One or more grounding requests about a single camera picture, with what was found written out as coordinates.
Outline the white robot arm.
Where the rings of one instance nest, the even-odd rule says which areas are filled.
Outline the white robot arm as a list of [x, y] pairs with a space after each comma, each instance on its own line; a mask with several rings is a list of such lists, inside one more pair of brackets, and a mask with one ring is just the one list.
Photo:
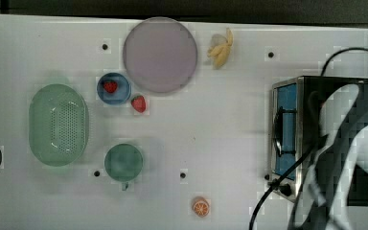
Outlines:
[[347, 199], [355, 167], [368, 173], [368, 84], [334, 91], [320, 109], [319, 126], [287, 230], [354, 230]]

